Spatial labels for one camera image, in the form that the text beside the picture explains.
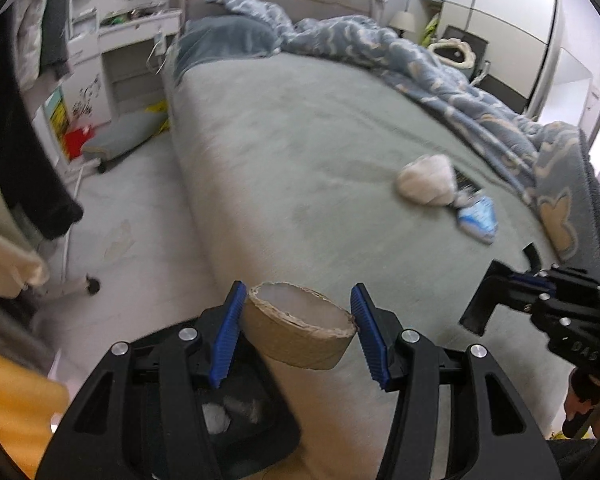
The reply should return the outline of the person's right hand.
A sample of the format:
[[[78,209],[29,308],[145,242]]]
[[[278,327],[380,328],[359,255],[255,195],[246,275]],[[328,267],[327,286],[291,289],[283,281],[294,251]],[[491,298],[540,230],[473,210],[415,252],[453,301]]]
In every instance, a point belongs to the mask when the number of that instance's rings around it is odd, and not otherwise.
[[[574,392],[572,386],[569,386],[565,398],[564,410],[567,422],[571,422],[577,415],[585,415],[593,410],[594,415],[590,426],[594,437],[596,437],[596,439],[600,438],[600,403],[594,405],[590,400],[581,401]]]

